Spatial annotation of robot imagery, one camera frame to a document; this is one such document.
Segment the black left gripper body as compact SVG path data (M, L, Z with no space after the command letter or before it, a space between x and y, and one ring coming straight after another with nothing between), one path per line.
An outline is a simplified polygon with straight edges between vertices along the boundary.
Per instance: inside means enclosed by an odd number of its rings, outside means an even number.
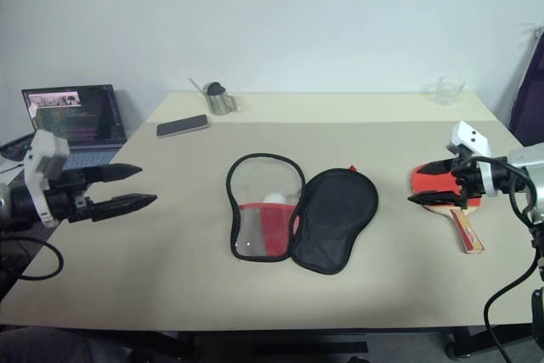
M70 223L91 218L91 201L85 193L93 181L88 168L70 169L48 182L47 202L52 215Z

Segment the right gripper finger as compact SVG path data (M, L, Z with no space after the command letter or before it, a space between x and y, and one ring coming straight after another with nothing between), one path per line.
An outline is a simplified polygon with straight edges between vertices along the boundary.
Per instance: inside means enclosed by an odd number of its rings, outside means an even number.
M417 169L417 172L420 174L427 174L427 175L451 174L453 161L454 161L453 159L446 159L446 160L429 162L420 166Z
M423 191L408 197L408 200L423 206L461 206L462 197L454 191Z

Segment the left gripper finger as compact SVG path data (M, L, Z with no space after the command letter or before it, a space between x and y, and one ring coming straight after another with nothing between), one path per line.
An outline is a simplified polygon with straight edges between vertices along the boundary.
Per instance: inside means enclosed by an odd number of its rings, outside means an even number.
M113 163L86 168L87 182L111 182L127 179L142 171L141 167L131 164Z
M119 217L147 207L156 199L157 195L127 194L113 197L108 201L97 203L91 201L89 217L93 222Z

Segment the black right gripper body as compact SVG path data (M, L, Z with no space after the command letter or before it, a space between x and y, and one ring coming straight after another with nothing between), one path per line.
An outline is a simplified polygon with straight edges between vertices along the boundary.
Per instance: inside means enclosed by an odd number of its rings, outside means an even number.
M460 207L467 207L473 200L480 199L485 188L478 163L468 157L454 158L451 165L451 174L460 188L456 203Z

